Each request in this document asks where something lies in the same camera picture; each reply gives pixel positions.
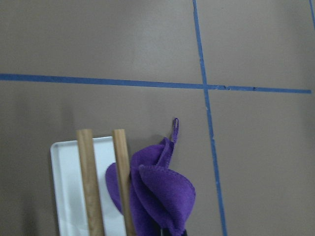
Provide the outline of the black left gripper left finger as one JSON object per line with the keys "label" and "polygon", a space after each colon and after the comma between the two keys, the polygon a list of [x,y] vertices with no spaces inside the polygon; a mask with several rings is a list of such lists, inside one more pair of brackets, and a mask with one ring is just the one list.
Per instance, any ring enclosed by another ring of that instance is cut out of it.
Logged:
{"label": "black left gripper left finger", "polygon": [[170,236],[170,232],[167,228],[160,230],[160,236]]}

